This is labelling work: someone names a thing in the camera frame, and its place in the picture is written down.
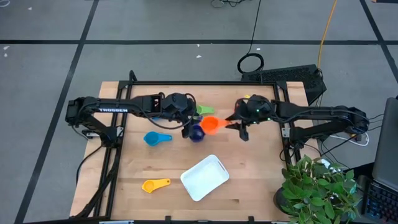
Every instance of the measuring cup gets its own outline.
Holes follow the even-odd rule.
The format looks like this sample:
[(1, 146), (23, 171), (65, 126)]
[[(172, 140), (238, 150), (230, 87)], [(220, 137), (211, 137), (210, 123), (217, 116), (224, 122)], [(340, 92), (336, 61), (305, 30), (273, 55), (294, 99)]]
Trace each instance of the measuring cup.
[(160, 134), (155, 131), (150, 131), (144, 136), (144, 141), (150, 146), (156, 146), (162, 141), (171, 141), (173, 137), (169, 134)]
[(214, 113), (214, 108), (209, 107), (209, 106), (198, 105), (197, 106), (197, 113), (198, 114), (213, 114)]
[(216, 134), (220, 128), (229, 124), (229, 121), (218, 119), (215, 116), (204, 117), (200, 126), (205, 134)]
[(141, 188), (148, 193), (152, 193), (152, 191), (168, 185), (170, 185), (170, 179), (147, 180)]
[(200, 142), (205, 138), (205, 133), (203, 132), (202, 128), (199, 125), (194, 125), (192, 129), (193, 133), (191, 136), (189, 136), (189, 138), (193, 142)]

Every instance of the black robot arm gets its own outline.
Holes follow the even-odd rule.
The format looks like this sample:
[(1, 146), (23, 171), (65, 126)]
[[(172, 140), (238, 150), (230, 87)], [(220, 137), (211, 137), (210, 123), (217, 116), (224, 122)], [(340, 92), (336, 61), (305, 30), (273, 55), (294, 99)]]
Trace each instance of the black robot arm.
[(140, 118), (163, 118), (169, 121), (182, 123), (182, 136), (189, 137), (195, 121), (196, 101), (191, 94), (173, 93), (165, 97), (163, 93), (155, 95), (136, 96), (130, 100), (101, 99), (94, 97), (80, 97), (68, 102), (65, 121), (78, 127), (83, 125), (100, 136), (106, 147), (115, 147), (119, 144), (120, 129), (107, 127), (98, 121), (94, 113), (131, 113)]
[(249, 140), (246, 127), (252, 124), (270, 120), (284, 124), (300, 119), (329, 122), (310, 128), (283, 128), (283, 137), (289, 138), (291, 145), (299, 148), (303, 147), (310, 138), (329, 136), (342, 131), (351, 134), (363, 134), (369, 127), (366, 113), (354, 107), (297, 106), (293, 103), (276, 100), (270, 102), (267, 98), (258, 95), (252, 95), (248, 99), (239, 99), (235, 103), (234, 114), (226, 118), (228, 121), (241, 121), (240, 123), (230, 124), (227, 128), (239, 130), (239, 136), (244, 141)]

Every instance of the green object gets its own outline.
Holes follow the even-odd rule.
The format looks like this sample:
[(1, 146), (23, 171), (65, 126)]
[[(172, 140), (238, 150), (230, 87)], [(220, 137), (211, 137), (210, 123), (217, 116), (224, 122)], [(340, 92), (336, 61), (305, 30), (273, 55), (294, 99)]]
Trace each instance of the green object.
[(359, 215), (356, 206), (361, 197), (353, 171), (344, 174), (344, 167), (330, 164), (326, 168), (320, 158), (304, 156), (296, 165), (282, 169), (286, 179), (282, 195), (287, 202), (282, 208), (291, 223), (332, 224), (340, 223), (343, 215), (348, 215), (349, 221)]
[(214, 108), (209, 107), (209, 106), (198, 105), (197, 112), (198, 112), (198, 114), (213, 114)]

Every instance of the white plastic container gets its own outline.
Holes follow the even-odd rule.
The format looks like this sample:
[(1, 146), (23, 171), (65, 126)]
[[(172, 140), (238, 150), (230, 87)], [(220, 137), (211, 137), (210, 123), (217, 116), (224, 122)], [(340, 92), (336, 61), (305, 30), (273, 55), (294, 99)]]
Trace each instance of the white plastic container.
[(228, 171), (215, 155), (206, 157), (181, 174), (182, 184), (196, 202), (228, 179)]

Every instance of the wooden tabletop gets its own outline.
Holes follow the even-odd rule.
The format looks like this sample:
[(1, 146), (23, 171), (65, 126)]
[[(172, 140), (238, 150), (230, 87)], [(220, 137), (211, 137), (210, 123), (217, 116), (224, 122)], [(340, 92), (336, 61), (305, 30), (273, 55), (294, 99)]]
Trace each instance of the wooden tabletop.
[[(103, 82), (100, 98), (115, 98), (117, 82)], [(290, 102), (308, 106), (302, 83), (287, 83)], [(274, 99), (270, 86), (133, 86), (132, 97), (158, 92), (191, 93), (197, 104), (214, 107), (215, 116), (226, 118), (232, 114), (234, 102), (244, 95), (262, 95)], [(110, 125), (111, 114), (97, 113), (95, 117)], [(175, 122), (159, 120), (165, 126)], [(311, 121), (297, 121), (297, 126), (309, 127)], [(148, 131), (172, 134), (173, 140), (156, 147), (148, 146), (143, 137)], [(114, 220), (164, 220), (171, 215), (173, 220), (232, 220), (245, 221), (254, 216), (258, 221), (288, 220), (272, 202), (276, 190), (284, 181), (281, 168), (285, 162), (279, 159), (282, 140), (279, 125), (273, 121), (248, 127), (250, 140), (240, 140), (237, 130), (221, 129), (217, 135), (205, 136), (202, 142), (194, 143), (181, 137), (181, 129), (160, 129), (148, 120), (127, 116), (123, 152), (119, 166), (118, 182), (113, 203)], [(85, 156), (100, 145), (99, 139), (88, 141)], [(315, 140), (307, 144), (317, 148)], [(81, 168), (79, 183), (70, 215), (76, 215), (87, 204), (98, 188), (105, 150), (100, 150), (88, 159)], [(229, 172), (229, 180), (210, 192), (201, 201), (194, 202), (181, 183), (183, 172), (210, 154), (216, 155)], [(305, 147), (301, 154), (312, 158), (319, 154)], [(141, 185), (147, 179), (170, 178), (171, 185), (144, 192)], [(104, 214), (103, 200), (101, 214)]]

